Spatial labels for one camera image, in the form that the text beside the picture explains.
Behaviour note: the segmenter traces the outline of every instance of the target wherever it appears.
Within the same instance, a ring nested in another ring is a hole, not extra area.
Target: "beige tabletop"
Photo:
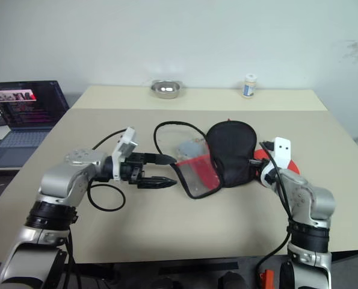
[[[276,136],[292,142],[292,158],[312,184],[329,189],[337,202],[330,250],[358,249],[358,147],[326,110],[197,111],[73,108],[50,132],[0,197],[0,261],[35,200],[45,170],[74,148],[91,148],[118,129],[133,126],[137,152],[156,152],[154,127],[184,120],[207,131],[226,120],[249,123],[258,140]],[[100,149],[111,153],[116,139]],[[148,164],[146,175],[177,179],[171,168]],[[139,190],[122,183],[125,207],[113,213],[93,208],[85,196],[72,226],[79,263],[148,261],[264,255],[286,234],[286,214],[278,197],[256,181],[224,188],[201,200],[190,199],[181,185]],[[119,196],[97,188],[96,202],[115,207]]]
[[[247,99],[238,89],[182,89],[175,99],[161,99],[148,87],[93,85],[72,108],[143,110],[327,110],[312,90],[256,90]]]

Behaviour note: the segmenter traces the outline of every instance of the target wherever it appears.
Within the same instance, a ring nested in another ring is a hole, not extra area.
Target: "stainless steel bowl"
[[[176,98],[180,92],[180,84],[171,80],[159,80],[150,87],[159,98]]]

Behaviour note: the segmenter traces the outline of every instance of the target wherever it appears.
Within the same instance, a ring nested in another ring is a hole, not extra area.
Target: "robotic arm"
[[[56,288],[67,253],[69,226],[77,221],[76,207],[92,181],[128,181],[138,188],[164,188],[176,181],[145,178],[143,164],[171,164],[168,155],[132,153],[135,131],[128,128],[112,156],[90,149],[76,150],[43,176],[37,199],[0,266],[0,288]]]
[[[331,215],[335,209],[333,195],[287,169],[291,161],[289,140],[277,137],[264,145],[271,151],[280,170],[277,175],[273,163],[267,163],[260,175],[261,182],[283,199],[279,191],[280,177],[291,212],[288,226],[290,260],[281,266],[280,289],[331,289],[328,245]]]

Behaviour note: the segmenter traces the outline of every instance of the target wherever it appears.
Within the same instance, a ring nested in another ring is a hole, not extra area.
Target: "orange object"
[[[263,158],[268,159],[268,155],[266,154],[266,152],[263,149],[258,149],[253,154],[253,158],[255,158],[257,160],[261,160]],[[300,175],[300,171],[299,171],[298,166],[292,160],[288,164],[288,169],[293,171],[293,172],[295,172],[295,173],[297,173],[298,175]]]
[[[264,273],[261,274],[262,289],[275,289],[274,275],[275,273],[272,270],[265,270]]]
[[[203,185],[205,185],[208,189],[213,190],[220,185],[219,177],[212,166],[209,154],[176,163],[178,167],[185,164],[189,165],[193,171],[197,173],[199,178],[202,180]]]

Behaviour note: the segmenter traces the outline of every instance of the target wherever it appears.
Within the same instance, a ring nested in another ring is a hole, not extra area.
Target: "laptop keyboard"
[[[31,148],[40,146],[48,131],[11,132],[0,143],[0,148]]]

